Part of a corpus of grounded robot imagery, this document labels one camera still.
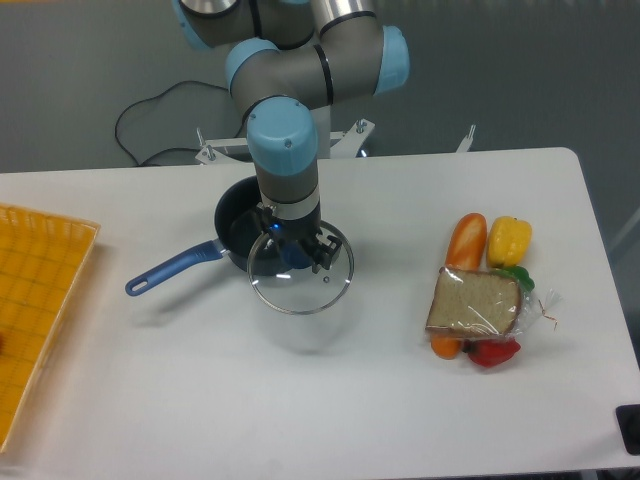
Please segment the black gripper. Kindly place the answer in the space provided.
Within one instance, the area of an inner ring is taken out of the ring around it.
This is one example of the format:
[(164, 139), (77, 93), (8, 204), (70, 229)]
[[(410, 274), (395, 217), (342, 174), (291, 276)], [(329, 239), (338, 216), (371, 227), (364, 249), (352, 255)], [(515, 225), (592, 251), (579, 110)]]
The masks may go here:
[(299, 204), (259, 202), (232, 222), (230, 234), (257, 238), (253, 245), (256, 256), (311, 256), (314, 274), (330, 270), (343, 246), (338, 237), (323, 235), (319, 202), (303, 210)]

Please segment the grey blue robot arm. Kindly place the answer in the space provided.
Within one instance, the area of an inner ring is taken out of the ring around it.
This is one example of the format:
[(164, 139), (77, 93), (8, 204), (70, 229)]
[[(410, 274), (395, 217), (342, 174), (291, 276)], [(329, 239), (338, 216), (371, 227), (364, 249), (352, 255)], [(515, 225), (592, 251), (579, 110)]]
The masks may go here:
[(343, 241), (322, 231), (313, 111), (403, 86), (401, 30), (371, 1), (176, 1), (188, 41), (231, 45), (226, 84), (242, 122), (262, 225), (291, 268), (330, 269)]

